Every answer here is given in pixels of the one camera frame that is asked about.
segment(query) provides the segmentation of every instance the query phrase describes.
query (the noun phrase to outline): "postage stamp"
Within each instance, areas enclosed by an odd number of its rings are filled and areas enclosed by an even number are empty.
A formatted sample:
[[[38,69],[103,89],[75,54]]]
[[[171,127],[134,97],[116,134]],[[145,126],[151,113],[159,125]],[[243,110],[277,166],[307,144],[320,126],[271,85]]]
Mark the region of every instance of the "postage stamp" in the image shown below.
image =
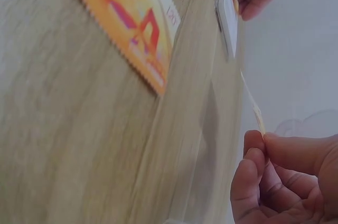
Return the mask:
[[[130,64],[162,95],[181,19],[172,0],[83,0]]]

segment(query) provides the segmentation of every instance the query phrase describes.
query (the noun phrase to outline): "wood grain surface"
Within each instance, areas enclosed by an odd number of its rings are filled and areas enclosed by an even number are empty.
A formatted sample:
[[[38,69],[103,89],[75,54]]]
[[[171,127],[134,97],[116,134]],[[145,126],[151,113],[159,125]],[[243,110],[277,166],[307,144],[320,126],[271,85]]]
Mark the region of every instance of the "wood grain surface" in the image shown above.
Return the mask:
[[[159,98],[80,0],[0,0],[0,223],[224,223],[241,84],[214,1],[174,0]]]

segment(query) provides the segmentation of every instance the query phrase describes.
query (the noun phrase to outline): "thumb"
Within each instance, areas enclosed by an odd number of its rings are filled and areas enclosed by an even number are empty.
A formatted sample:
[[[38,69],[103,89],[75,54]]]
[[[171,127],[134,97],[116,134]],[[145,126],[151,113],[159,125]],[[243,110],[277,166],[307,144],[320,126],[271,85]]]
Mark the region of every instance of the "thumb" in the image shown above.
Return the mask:
[[[267,133],[264,140],[267,153],[273,163],[288,170],[316,176],[328,154],[338,147],[338,136],[278,137]]]

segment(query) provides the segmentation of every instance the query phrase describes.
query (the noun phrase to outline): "white wall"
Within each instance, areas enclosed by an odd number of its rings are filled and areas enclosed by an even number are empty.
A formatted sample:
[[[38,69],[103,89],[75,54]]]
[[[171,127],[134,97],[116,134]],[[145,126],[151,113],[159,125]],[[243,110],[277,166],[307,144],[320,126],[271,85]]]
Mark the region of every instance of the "white wall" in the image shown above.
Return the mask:
[[[243,73],[268,131],[313,137],[338,133],[337,1],[274,0],[246,23]],[[258,126],[245,93],[238,162],[249,129]]]

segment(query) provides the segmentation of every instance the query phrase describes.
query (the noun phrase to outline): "fingernail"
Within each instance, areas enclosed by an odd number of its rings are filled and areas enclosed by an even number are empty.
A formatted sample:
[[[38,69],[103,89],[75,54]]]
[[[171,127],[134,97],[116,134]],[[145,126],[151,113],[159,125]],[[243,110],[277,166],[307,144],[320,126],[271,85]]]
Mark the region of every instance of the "fingernail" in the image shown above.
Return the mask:
[[[271,139],[276,139],[276,138],[278,138],[278,135],[275,134],[275,133],[266,133],[266,134],[264,135],[264,139],[265,139],[266,141],[271,140]]]

